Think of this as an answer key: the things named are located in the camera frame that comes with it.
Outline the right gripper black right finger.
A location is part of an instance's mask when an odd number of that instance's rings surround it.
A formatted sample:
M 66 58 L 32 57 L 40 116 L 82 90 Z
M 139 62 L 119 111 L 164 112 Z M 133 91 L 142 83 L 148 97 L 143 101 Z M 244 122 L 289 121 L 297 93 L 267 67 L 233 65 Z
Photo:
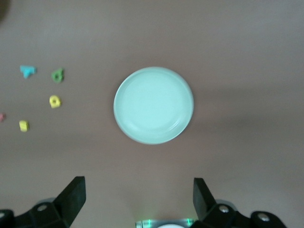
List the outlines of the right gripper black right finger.
M 193 205 L 198 220 L 190 228 L 285 228 L 270 212 L 254 211 L 248 218 L 226 203 L 217 203 L 203 178 L 194 178 Z

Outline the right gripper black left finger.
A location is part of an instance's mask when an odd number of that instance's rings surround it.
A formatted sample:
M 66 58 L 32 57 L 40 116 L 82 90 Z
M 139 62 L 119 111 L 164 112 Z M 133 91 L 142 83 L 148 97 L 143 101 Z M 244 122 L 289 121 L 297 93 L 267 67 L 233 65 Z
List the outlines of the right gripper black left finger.
M 75 177 L 52 201 L 44 201 L 15 216 L 0 209 L 0 228 L 70 228 L 86 200 L 84 176 Z

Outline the yellow foam letter a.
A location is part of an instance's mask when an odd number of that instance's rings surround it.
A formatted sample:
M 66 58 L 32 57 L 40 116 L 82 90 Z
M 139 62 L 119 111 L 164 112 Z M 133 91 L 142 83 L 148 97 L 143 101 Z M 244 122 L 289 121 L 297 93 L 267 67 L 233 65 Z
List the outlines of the yellow foam letter a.
M 52 95 L 49 98 L 49 104 L 51 106 L 51 108 L 58 108 L 61 106 L 62 102 L 61 102 L 61 98 L 57 95 Z

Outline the dark green foam letter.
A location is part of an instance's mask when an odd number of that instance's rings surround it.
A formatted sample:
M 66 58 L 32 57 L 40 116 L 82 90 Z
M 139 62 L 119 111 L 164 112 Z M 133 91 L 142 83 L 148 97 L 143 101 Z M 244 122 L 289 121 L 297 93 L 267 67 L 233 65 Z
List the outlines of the dark green foam letter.
M 54 83 L 61 83 L 64 80 L 64 69 L 59 68 L 51 73 L 51 78 Z

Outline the teal foam letter t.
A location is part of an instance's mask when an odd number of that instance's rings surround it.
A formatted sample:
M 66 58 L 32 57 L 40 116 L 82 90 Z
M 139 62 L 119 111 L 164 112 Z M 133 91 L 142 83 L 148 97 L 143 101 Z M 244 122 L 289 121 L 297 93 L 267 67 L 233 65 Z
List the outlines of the teal foam letter t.
M 35 66 L 20 66 L 20 72 L 23 74 L 25 79 L 29 78 L 30 76 L 36 74 L 37 68 Z

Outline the light green plate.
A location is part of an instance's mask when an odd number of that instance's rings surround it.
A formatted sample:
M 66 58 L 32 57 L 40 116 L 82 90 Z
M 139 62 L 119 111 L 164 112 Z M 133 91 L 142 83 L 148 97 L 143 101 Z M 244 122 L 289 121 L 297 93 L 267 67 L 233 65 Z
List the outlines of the light green plate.
M 121 131 L 143 144 L 162 144 L 179 136 L 194 112 L 190 86 L 178 73 L 146 67 L 129 75 L 113 103 Z

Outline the brown table cover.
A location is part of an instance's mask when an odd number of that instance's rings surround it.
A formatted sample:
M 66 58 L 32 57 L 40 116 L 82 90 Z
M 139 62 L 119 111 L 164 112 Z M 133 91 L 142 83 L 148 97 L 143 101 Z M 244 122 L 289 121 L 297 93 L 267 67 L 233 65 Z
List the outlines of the brown table cover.
M 188 127 L 159 145 L 113 115 L 119 85 L 152 66 L 194 96 Z M 195 218 L 201 177 L 246 216 L 304 228 L 304 0 L 0 0 L 0 112 L 0 209 L 21 214 L 85 176 L 72 228 L 134 228 Z

